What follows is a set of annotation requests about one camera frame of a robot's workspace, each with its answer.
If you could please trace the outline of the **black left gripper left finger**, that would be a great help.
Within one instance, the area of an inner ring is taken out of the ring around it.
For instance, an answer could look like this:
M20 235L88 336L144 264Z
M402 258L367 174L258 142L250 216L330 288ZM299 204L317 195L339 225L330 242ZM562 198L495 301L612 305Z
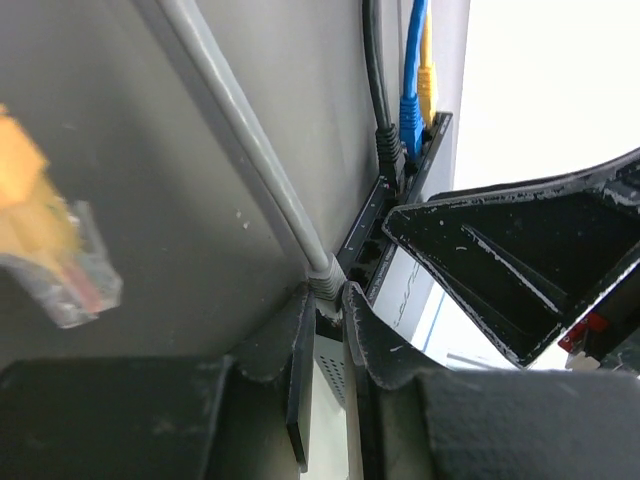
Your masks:
M5 479L296 479L308 467L316 306L306 289L219 357L17 361Z

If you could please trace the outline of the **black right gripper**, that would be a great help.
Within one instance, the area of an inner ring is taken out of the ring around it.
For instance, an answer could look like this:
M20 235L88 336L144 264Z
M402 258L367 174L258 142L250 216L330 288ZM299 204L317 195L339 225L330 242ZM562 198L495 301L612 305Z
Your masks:
M514 365L639 372L639 154L445 192L404 248Z

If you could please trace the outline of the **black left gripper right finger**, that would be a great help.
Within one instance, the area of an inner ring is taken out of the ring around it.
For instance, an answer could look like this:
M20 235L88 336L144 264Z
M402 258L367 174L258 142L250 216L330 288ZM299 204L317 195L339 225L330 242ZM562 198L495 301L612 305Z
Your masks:
M452 371L342 292L353 479L635 479L639 382L628 373Z

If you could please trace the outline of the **dark grey network switch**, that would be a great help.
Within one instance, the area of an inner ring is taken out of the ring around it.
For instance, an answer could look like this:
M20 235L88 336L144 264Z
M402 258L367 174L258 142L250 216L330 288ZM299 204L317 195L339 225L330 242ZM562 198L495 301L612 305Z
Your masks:
M404 193L394 195L376 180L337 255L347 279L361 287L375 314L408 341L434 280L404 244L420 235L415 209L452 188L453 124L452 113L436 114L422 156L409 164Z

